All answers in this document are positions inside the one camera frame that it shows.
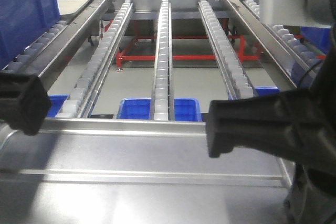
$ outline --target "black cable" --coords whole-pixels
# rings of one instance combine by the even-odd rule
[[[306,76],[315,68],[317,67],[319,64],[321,64],[323,62],[323,60],[320,60],[319,62],[316,62],[313,66],[311,66],[304,74],[303,76],[300,78],[297,88],[301,87],[304,79],[306,78]]]

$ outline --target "stainless steel tray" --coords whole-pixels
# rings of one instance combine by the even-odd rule
[[[286,223],[283,161],[211,159],[204,123],[47,119],[0,146],[0,223]]]

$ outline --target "floor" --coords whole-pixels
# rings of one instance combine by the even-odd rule
[[[93,41],[96,45],[98,44],[97,38],[94,38]],[[136,50],[143,52],[144,48],[148,48],[145,46],[145,43],[145,41],[140,42]],[[174,40],[173,48],[174,54],[194,54],[195,52],[199,54],[211,54],[207,40]],[[68,94],[80,77],[81,72],[85,69],[94,49],[95,47],[91,47],[85,41],[48,93]],[[175,61],[173,65],[175,98],[197,98],[202,113],[208,111],[211,100],[227,99],[225,85],[215,61]],[[246,68],[246,72],[255,86],[274,85],[265,70],[260,67]],[[117,114],[122,99],[129,97],[150,97],[152,82],[153,62],[126,62],[123,65],[122,72],[117,72],[116,66],[112,65],[92,114]]]

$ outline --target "metal rail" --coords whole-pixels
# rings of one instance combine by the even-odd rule
[[[174,121],[171,4],[161,3],[156,40],[150,118]]]
[[[133,13],[133,4],[126,1],[113,20],[105,37],[95,50],[81,78],[64,102],[57,117],[88,118],[91,115],[110,65],[118,50]]]
[[[208,1],[201,0],[199,2],[199,11],[231,98],[236,100],[256,96],[257,93],[251,81],[248,79]]]

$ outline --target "blue plastic bin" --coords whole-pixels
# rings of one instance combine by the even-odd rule
[[[0,69],[58,20],[57,0],[0,0]]]
[[[280,90],[277,87],[273,86],[257,86],[255,87],[258,95],[268,95],[279,93]]]
[[[117,119],[145,119],[150,118],[150,98],[125,98],[121,101]],[[200,104],[194,98],[174,99],[176,121],[201,122]]]
[[[54,118],[60,108],[62,107],[64,101],[67,99],[67,94],[52,94],[49,96],[51,101],[51,108],[47,114],[47,116]]]
[[[330,28],[301,27],[301,35],[327,54],[331,48]]]

